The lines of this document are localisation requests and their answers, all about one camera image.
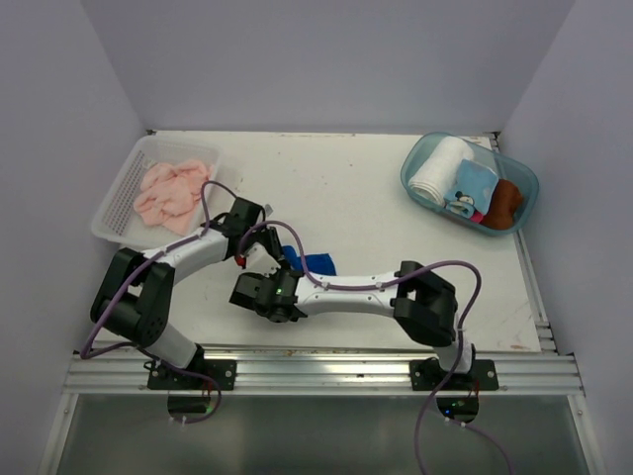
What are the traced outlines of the pink towel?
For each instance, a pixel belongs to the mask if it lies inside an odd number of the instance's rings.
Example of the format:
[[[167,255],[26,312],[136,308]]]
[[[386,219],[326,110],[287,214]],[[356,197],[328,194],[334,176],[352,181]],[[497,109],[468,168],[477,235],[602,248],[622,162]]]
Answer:
[[[143,176],[134,210],[148,227],[185,236],[202,207],[202,186],[214,168],[200,159],[179,164],[159,162]]]

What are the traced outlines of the white plastic basket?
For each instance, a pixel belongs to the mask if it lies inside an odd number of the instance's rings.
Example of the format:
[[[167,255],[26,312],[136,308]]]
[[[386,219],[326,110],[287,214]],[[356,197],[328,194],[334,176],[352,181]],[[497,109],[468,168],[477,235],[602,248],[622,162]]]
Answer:
[[[179,165],[188,159],[199,159],[210,168],[210,178],[214,180],[222,156],[222,149],[213,143],[157,135],[138,140],[92,220],[92,234],[121,246],[140,249],[178,240],[181,236],[163,225],[146,225],[134,210],[142,178],[156,164]]]

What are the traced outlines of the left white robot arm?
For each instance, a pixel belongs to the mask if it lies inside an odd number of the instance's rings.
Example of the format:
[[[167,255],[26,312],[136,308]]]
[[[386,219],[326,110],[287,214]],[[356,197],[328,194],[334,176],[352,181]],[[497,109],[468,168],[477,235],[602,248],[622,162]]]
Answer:
[[[230,259],[244,268],[253,256],[267,270],[288,269],[275,229],[264,226],[248,232],[264,217],[262,206],[237,198],[228,212],[167,246],[118,250],[92,304],[94,329],[81,357],[102,353],[92,349],[92,342],[100,329],[106,329],[171,365],[171,377],[183,388],[199,386],[206,375],[204,353],[169,323],[173,288],[199,270]]]

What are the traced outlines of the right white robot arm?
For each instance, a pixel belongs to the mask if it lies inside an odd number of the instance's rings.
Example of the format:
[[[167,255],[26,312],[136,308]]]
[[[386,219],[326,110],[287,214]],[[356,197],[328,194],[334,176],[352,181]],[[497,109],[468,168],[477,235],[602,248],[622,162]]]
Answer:
[[[395,321],[413,342],[432,347],[446,385],[463,388],[476,376],[476,350],[456,321],[456,289],[432,266],[404,261],[370,276],[330,276],[278,268],[245,272],[229,302],[273,323],[322,314],[377,315]]]

